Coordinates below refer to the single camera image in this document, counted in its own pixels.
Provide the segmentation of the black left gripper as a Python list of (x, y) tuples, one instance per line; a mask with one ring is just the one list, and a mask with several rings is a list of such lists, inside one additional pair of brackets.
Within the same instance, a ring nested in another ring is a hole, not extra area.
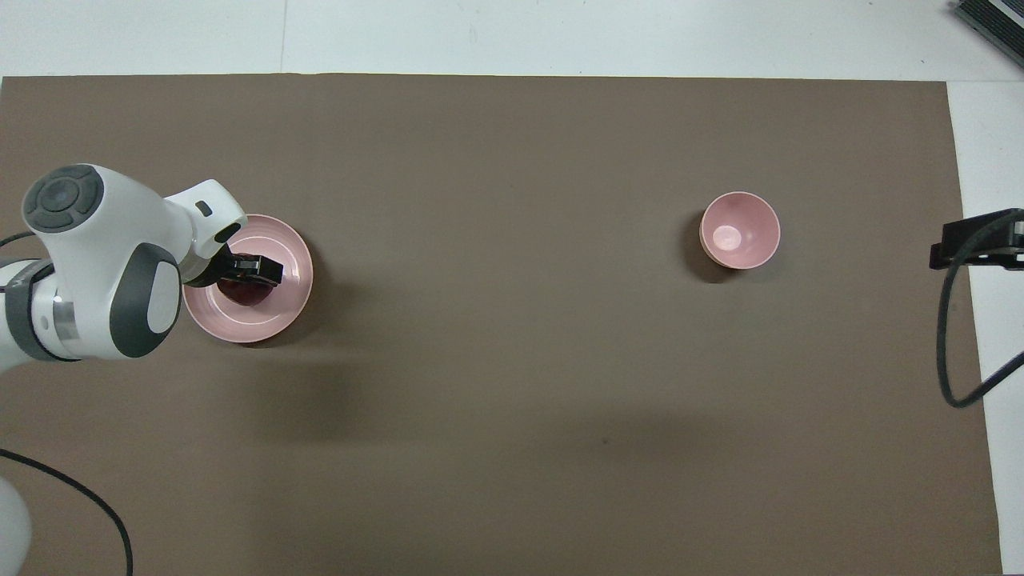
[(209, 258), (191, 254), (186, 259), (186, 285), (203, 288), (216, 284), (226, 274), (238, 273), (241, 283), (275, 287), (284, 280), (284, 266), (273, 259), (248, 253), (234, 253), (227, 244), (221, 244)]

